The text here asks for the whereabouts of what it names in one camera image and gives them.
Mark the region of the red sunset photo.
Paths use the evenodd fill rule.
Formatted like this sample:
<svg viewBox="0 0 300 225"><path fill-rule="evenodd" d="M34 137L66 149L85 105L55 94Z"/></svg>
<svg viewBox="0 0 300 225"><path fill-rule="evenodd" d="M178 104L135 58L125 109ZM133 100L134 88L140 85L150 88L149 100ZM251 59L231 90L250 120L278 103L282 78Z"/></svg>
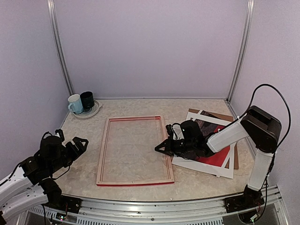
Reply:
<svg viewBox="0 0 300 225"><path fill-rule="evenodd" d="M223 128L222 125L207 122L204 120L196 119L195 122L198 123L199 128L205 138L205 141L213 134L215 134L219 128ZM182 132L178 135L178 138L181 139L183 137ZM172 164L185 167L192 168L194 170L200 169L200 164L212 165L221 167L230 151L230 146L227 146L220 150L219 152L212 152L210 150L209 157L201 157L197 160L184 159L182 157L175 156L172 160Z"/></svg>

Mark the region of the white mat board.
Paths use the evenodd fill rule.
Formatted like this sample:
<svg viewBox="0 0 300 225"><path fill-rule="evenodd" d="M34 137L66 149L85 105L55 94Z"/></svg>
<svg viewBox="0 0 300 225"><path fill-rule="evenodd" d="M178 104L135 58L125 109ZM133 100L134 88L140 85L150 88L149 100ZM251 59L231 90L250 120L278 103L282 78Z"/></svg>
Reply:
<svg viewBox="0 0 300 225"><path fill-rule="evenodd" d="M189 109L186 120L198 123L201 132L207 135L217 132L233 121L232 116L208 112L205 110ZM197 160L188 160L174 156L172 164L187 169L208 173L217 177L233 178L233 171L239 169L237 145L231 144L212 157L200 157Z"/></svg>

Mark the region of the brown backing board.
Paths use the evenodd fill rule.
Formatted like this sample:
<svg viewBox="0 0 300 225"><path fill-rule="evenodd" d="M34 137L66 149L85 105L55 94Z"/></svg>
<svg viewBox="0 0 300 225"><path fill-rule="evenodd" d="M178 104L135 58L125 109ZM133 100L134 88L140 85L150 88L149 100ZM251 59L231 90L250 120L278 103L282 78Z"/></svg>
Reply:
<svg viewBox="0 0 300 225"><path fill-rule="evenodd" d="M233 122L233 116L229 116L229 115L219 114L219 113L215 113L215 112L207 112L204 110L197 110L197 109L192 109L192 108L189 108L188 112L206 115L209 117ZM238 148L237 148L237 145L235 145L234 146L234 170L238 170L238 169L239 169Z"/></svg>

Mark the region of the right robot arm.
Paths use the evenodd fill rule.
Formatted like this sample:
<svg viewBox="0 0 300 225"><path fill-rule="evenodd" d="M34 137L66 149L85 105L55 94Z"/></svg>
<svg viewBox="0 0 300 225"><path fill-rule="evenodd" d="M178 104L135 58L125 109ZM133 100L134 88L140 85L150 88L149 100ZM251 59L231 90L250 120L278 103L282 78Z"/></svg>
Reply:
<svg viewBox="0 0 300 225"><path fill-rule="evenodd" d="M223 148L244 139L250 138L255 144L254 167L252 169L246 189L249 189L240 197L240 204L244 208L250 208L258 200L258 194L270 173L270 165L278 148L278 140L282 129L281 122L253 105L245 114L223 129L204 135L197 124L192 120L180 124L183 134L182 139L173 138L171 125L166 126L168 138L157 145L154 150L169 156L178 156L185 159L197 160L209 158Z"/></svg>

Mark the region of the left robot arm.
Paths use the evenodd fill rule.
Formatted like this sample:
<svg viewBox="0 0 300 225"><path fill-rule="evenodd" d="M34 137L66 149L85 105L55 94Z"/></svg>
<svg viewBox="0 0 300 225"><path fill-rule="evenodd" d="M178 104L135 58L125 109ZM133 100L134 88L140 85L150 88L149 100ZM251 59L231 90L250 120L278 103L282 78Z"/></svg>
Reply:
<svg viewBox="0 0 300 225"><path fill-rule="evenodd" d="M0 218L2 222L41 204L57 209L66 208L66 199L53 174L69 169L86 150L88 140L74 137L63 144L64 138L51 135L42 138L40 149L20 162L10 175L0 182Z"/></svg>

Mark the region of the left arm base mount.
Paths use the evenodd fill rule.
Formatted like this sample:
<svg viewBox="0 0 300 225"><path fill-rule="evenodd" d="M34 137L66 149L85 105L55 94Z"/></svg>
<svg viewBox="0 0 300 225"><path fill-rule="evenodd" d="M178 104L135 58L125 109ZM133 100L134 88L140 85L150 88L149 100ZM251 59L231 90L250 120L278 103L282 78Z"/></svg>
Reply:
<svg viewBox="0 0 300 225"><path fill-rule="evenodd" d="M43 204L43 206L64 211L65 213L78 214L81 208L81 204L82 199L80 198L60 195L58 197L51 197L47 203Z"/></svg>

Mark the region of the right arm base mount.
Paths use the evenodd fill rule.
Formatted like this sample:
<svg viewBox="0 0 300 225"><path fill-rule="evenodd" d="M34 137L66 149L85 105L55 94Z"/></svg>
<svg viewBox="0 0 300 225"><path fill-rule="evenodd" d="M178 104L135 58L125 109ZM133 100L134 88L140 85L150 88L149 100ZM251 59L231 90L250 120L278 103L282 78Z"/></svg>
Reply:
<svg viewBox="0 0 300 225"><path fill-rule="evenodd" d="M255 191L245 186L242 195L227 197L224 199L227 213L246 210L265 203L261 190Z"/></svg>

